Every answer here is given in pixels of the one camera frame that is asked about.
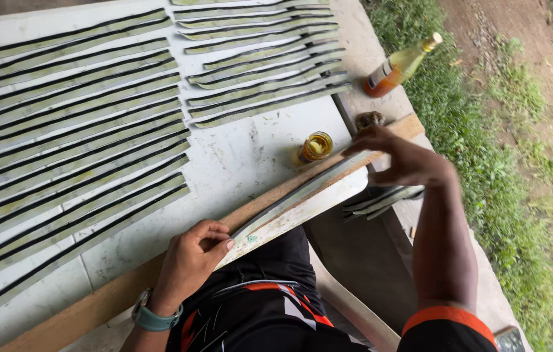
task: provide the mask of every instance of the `hand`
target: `hand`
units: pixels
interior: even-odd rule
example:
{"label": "hand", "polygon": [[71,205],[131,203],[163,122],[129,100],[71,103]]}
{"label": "hand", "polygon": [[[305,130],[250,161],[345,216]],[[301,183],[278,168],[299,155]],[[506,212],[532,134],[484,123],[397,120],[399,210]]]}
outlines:
{"label": "hand", "polygon": [[229,228],[215,220],[201,220],[170,240],[149,309],[172,316],[179,305],[196,292],[229,252],[235,241]]}
{"label": "hand", "polygon": [[439,187],[457,179],[454,166],[443,156],[406,141],[385,127],[364,128],[343,154],[349,156],[366,149],[381,150],[391,155],[389,169],[368,175],[371,183]]}

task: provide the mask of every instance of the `wristwatch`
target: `wristwatch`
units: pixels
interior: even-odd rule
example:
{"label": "wristwatch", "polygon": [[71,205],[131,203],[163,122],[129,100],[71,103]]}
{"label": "wristwatch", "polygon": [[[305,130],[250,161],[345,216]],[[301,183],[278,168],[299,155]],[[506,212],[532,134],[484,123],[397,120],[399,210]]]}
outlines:
{"label": "wristwatch", "polygon": [[179,317],[183,313],[183,304],[179,306],[176,313],[172,316],[158,316],[146,307],[152,293],[153,289],[147,289],[139,295],[139,299],[135,303],[135,307],[133,307],[133,312],[131,313],[133,323],[147,331],[159,332],[173,328],[179,322]]}

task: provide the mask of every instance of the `small glass jar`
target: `small glass jar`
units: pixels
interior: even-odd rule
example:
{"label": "small glass jar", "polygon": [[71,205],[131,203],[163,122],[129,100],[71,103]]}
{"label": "small glass jar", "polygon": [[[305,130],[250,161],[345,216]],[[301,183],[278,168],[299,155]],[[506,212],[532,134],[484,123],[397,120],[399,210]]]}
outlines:
{"label": "small glass jar", "polygon": [[309,164],[315,160],[326,158],[333,151],[333,140],[324,132],[314,132],[306,140],[298,152],[298,160]]}

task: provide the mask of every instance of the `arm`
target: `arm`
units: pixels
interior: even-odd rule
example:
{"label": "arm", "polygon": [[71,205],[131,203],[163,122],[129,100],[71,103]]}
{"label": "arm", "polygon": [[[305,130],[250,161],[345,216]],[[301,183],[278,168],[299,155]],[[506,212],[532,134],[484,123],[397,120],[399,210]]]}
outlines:
{"label": "arm", "polygon": [[[172,316],[179,305],[196,292],[233,247],[229,229],[215,220],[202,220],[187,232],[174,236],[147,308],[159,316]],[[163,352],[170,331],[151,332],[136,326],[121,352]]]}
{"label": "arm", "polygon": [[380,126],[361,131],[344,154],[365,149],[391,155],[391,167],[370,174],[370,182],[426,187],[413,244],[413,284],[418,310],[442,305],[474,313],[478,269],[453,165]]}

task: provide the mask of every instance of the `wooden plank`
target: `wooden plank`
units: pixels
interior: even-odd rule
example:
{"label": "wooden plank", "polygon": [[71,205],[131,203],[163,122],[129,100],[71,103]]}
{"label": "wooden plank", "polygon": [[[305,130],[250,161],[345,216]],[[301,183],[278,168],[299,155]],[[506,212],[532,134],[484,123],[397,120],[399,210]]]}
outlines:
{"label": "wooden plank", "polygon": [[[389,126],[389,129],[406,140],[411,140],[424,132],[424,128],[415,114],[409,114],[396,121]],[[336,177],[336,179],[327,182],[321,189],[328,187],[335,183],[337,179],[342,179],[347,174],[365,166],[372,159],[378,158],[381,155],[382,153],[380,152],[372,153],[366,160],[353,165],[348,172],[344,172]],[[269,207],[340,160],[343,160],[343,156],[336,154],[320,163],[312,165],[303,173],[257,197],[250,203],[227,215],[221,221],[233,233],[266,207]],[[82,335],[107,323],[113,317],[130,308],[142,291],[154,286],[157,282],[164,254],[159,254],[139,267],[128,271],[72,306],[64,309],[61,313],[52,316],[30,331],[25,332],[1,347],[0,352],[56,352],[77,341]]]}

